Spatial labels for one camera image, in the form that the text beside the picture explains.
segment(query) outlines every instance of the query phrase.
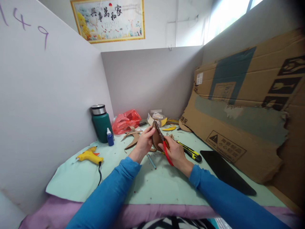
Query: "yellow glue gun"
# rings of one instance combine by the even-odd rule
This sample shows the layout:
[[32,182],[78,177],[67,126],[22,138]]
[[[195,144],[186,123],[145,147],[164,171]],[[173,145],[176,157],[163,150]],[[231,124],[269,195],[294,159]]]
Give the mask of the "yellow glue gun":
[[104,158],[98,157],[99,153],[94,153],[95,150],[96,150],[96,146],[91,147],[91,148],[87,149],[85,152],[83,152],[82,154],[78,155],[76,157],[76,159],[78,161],[89,160],[89,161],[99,165],[99,163],[103,162]]

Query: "red scissors handle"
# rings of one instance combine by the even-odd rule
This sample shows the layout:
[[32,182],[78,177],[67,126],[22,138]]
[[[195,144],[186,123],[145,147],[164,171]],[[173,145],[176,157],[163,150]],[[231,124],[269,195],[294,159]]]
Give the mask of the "red scissors handle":
[[169,163],[171,166],[174,166],[173,163],[172,163],[172,161],[169,159],[168,154],[167,154],[166,143],[165,143],[165,141],[163,141],[163,148],[164,148],[164,153],[165,153],[166,159],[168,160],[168,163]]

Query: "white bottle cap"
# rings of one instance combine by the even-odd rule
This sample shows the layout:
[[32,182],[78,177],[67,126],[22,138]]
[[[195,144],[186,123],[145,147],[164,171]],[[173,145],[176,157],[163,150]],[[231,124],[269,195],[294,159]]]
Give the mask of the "white bottle cap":
[[111,135],[109,128],[107,128],[107,135]]

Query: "black and white pattern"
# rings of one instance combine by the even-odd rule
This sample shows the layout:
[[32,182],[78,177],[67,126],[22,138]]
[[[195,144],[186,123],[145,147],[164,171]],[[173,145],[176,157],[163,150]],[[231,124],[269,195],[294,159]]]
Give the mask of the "black and white pattern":
[[207,219],[186,219],[176,216],[143,222],[135,229],[215,229]]

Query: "power cord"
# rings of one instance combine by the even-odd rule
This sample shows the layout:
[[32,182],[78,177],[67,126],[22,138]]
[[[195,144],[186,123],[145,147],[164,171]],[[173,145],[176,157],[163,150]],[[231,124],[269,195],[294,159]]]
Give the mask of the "power cord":
[[98,183],[98,186],[99,186],[99,184],[101,183],[101,180],[102,180],[102,173],[101,173],[101,170],[100,170],[101,165],[102,165],[102,163],[99,162],[98,163],[98,172],[99,172],[99,183]]

